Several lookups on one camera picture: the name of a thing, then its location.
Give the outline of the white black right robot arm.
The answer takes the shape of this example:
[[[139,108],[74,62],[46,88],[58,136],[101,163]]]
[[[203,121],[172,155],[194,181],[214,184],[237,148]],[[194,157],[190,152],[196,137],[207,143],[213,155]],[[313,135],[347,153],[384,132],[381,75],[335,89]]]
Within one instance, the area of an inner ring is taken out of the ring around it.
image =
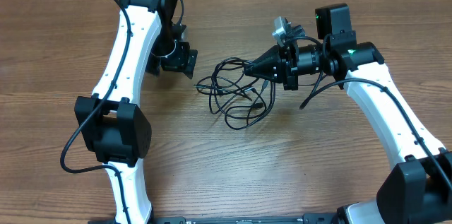
[[[451,219],[451,152],[416,117],[398,91],[382,54],[358,43],[346,4],[316,9],[318,37],[305,47],[300,26],[275,20],[276,45],[245,74],[298,89],[301,75],[332,76],[360,107],[383,146],[391,173],[374,199],[334,213],[305,213],[302,223],[440,223]]]

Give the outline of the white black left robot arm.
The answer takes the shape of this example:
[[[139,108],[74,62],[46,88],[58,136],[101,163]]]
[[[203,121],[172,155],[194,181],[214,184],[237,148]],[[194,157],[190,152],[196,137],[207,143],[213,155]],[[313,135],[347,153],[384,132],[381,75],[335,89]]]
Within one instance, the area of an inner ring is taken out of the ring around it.
[[[89,97],[79,96],[74,112],[78,128],[60,157],[65,163],[69,146],[82,136],[98,164],[80,172],[105,170],[114,201],[112,223],[152,223],[144,159],[150,149],[151,124],[141,110],[141,88],[146,73],[182,73],[192,78],[197,50],[184,39],[186,25],[174,21],[183,0],[113,0],[119,7],[119,24],[109,60]]]

